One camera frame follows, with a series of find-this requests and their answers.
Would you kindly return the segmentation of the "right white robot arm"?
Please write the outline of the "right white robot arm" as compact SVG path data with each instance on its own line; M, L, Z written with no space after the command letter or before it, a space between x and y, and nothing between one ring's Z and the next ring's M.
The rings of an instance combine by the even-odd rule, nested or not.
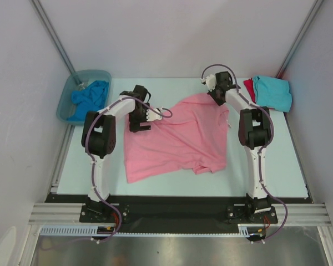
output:
M227 103L239 114L238 138L245 149L249 171L245 217L258 222L271 210L271 197L265 181L266 147L273 139L269 110L251 103L228 71L208 75L202 78L202 83L217 105Z

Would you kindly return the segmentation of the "pink t shirt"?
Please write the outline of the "pink t shirt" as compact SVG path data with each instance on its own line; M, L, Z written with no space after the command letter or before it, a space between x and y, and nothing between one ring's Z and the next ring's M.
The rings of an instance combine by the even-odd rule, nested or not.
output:
M133 133L125 123L129 183L178 170L199 175L226 168L228 107L201 93L179 101L171 111L171 118L151 122L148 131Z

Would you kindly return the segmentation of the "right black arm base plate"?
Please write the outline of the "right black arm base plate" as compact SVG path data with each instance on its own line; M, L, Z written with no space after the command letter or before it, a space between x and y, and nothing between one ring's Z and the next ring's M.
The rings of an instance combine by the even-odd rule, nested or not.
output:
M277 224L278 217L274 206L267 208L265 211L251 211L245 205L235 204L227 206L226 220L231 224Z

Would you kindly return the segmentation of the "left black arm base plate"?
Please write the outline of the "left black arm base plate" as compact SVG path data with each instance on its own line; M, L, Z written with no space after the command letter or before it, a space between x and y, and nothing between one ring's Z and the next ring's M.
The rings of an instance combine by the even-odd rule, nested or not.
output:
M80 223L112 223L117 217L117 220L122 223L128 222L130 206L127 204L113 204L113 206L120 212L121 219L119 219L117 211L102 203L97 207L89 207L84 204L80 212L79 221Z

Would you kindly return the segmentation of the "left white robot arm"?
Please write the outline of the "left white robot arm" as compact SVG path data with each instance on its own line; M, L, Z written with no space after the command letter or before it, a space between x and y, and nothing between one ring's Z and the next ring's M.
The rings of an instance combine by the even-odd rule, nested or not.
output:
M92 214L104 222L111 217L112 209L103 203L110 196L107 178L102 175L104 160L110 155L117 142L117 122L127 118L128 132L147 131L149 100L151 94L141 85L133 91L123 91L118 100L98 110L89 111L85 117L81 143L92 159L92 189L85 201L86 214Z

